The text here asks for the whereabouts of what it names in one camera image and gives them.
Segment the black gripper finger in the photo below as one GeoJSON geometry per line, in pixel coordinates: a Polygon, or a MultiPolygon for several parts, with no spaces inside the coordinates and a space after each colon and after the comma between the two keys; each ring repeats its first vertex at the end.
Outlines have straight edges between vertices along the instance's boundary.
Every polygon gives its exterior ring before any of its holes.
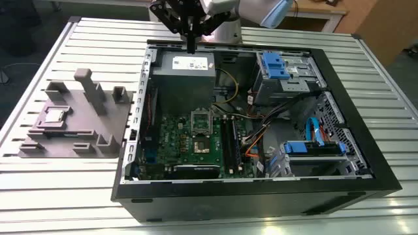
{"type": "Polygon", "coordinates": [[[182,0],[154,0],[150,10],[174,34],[179,34],[187,44],[187,53],[193,54],[193,32],[190,29],[186,3],[182,0]]]}
{"type": "Polygon", "coordinates": [[[201,17],[193,17],[193,26],[191,26],[191,53],[195,53],[197,50],[197,39],[203,35],[209,36],[222,23],[229,19],[229,12],[223,12],[210,16],[207,20],[201,21],[201,17]]]}

